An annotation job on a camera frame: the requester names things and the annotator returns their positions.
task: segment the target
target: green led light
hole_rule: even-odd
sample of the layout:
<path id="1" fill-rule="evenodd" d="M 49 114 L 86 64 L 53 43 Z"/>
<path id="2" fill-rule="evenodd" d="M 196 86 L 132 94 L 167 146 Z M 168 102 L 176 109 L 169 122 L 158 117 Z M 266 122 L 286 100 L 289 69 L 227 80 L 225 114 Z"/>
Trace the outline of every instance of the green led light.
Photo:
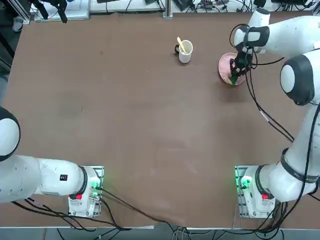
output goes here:
<path id="1" fill-rule="evenodd" d="M 252 182 L 252 177 L 250 177 L 250 176 L 243 176 L 241 178 L 241 184 L 244 187 L 249 187 L 251 182 Z"/>

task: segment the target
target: floor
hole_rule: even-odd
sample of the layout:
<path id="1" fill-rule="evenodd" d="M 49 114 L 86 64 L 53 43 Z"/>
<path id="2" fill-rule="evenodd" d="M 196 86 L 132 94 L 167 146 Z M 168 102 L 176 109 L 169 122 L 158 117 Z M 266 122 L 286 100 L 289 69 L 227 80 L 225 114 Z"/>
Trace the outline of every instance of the floor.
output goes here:
<path id="1" fill-rule="evenodd" d="M 99 239 L 99 235 L 109 231 L 109 228 L 98 229 L 95 232 L 83 232 L 74 229 L 60 228 L 60 233 L 65 240 L 93 240 L 94 238 Z M 207 233 L 208 231 L 194 231 L 194 233 Z M 215 231 L 210 232 L 206 235 L 194 235 L 193 240 L 211 240 Z M 317 240 L 320 237 L 320 230 L 284 230 L 284 239 L 286 240 Z M 114 235 L 106 234 L 101 237 L 103 240 L 109 240 Z M 223 234 L 222 230 L 217 230 L 214 239 L 219 238 Z M 56 228 L 10 228 L 0 229 L 1 240 L 60 240 L 60 236 Z M 180 235 L 177 236 L 179 240 L 183 240 Z M 133 229 L 129 232 L 120 232 L 113 240 L 176 240 L 176 236 L 172 238 L 172 231 L 168 229 L 168 226 L 159 224 L 155 226 L 155 229 Z M 250 235 L 234 235 L 225 234 L 222 240 L 257 240 L 258 238 L 254 234 Z M 282 235 L 279 232 L 274 240 L 282 240 Z"/>

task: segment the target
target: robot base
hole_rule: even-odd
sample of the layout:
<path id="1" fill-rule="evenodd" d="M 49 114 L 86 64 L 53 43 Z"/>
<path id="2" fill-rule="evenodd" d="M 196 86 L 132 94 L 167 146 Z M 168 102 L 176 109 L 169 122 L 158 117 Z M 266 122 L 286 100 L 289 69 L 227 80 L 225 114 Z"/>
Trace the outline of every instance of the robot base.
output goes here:
<path id="1" fill-rule="evenodd" d="M 235 180 L 241 218 L 265 219 L 275 208 L 275 198 L 263 199 L 257 189 L 255 179 L 257 168 L 258 165 L 235 166 Z"/>
<path id="2" fill-rule="evenodd" d="M 102 192 L 95 187 L 102 187 L 104 166 L 83 166 L 87 173 L 87 185 L 82 195 L 76 199 L 68 197 L 69 215 L 93 218 L 101 214 L 100 197 Z"/>

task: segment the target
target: green object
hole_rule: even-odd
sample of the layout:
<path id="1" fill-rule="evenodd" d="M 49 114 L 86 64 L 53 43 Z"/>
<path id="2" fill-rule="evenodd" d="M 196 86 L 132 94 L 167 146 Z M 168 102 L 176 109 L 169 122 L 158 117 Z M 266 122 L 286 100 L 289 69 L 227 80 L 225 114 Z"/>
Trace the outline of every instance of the green object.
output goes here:
<path id="1" fill-rule="evenodd" d="M 232 83 L 233 85 L 235 85 L 235 84 L 236 84 L 237 79 L 238 79 L 238 77 L 237 77 L 237 76 L 230 76 L 230 77 L 229 77 L 229 80 L 231 81 L 231 83 Z"/>
<path id="2" fill-rule="evenodd" d="M 97 187 L 99 187 L 99 183 L 96 181 L 91 182 L 91 188 L 96 189 Z"/>
<path id="3" fill-rule="evenodd" d="M 241 185 L 244 187 L 244 189 L 248 188 L 251 182 L 252 182 L 252 177 L 250 176 L 243 176 L 241 178 Z"/>

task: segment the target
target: pink plate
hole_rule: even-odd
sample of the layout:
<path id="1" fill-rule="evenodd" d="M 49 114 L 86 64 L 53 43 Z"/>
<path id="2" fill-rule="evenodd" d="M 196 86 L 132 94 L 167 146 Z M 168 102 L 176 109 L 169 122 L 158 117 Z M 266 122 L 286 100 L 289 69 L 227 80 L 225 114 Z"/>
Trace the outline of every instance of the pink plate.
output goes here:
<path id="1" fill-rule="evenodd" d="M 229 77 L 231 77 L 231 71 L 230 71 L 230 59 L 235 59 L 237 56 L 236 53 L 228 52 L 225 55 L 223 55 L 218 64 L 218 72 L 220 78 L 227 84 L 230 84 L 232 86 L 241 84 L 246 77 L 244 75 L 239 76 L 236 80 L 235 84 L 232 84 Z"/>

